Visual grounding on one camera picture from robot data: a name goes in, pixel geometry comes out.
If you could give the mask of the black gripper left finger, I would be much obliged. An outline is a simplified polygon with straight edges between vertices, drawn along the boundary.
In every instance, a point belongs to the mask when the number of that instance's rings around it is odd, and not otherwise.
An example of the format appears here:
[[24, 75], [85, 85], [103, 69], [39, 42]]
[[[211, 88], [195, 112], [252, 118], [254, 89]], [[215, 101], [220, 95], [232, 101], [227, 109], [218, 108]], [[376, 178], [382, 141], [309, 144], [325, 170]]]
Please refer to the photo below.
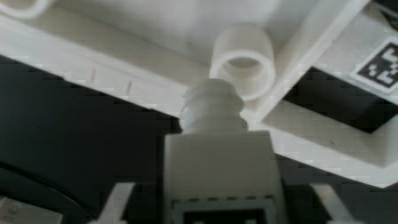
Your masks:
[[133, 182], [117, 183], [113, 185], [99, 217], [87, 224], [128, 224], [128, 222], [122, 220], [122, 214], [133, 188]]

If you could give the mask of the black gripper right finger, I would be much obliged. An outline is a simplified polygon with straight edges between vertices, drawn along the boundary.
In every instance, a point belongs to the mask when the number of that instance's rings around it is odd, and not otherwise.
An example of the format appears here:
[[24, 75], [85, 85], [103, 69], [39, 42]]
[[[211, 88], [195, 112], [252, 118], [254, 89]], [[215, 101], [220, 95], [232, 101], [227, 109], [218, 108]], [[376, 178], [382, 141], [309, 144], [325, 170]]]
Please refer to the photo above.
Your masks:
[[312, 183], [311, 188], [330, 215], [327, 224], [362, 224], [362, 222], [353, 218], [332, 186], [323, 183]]

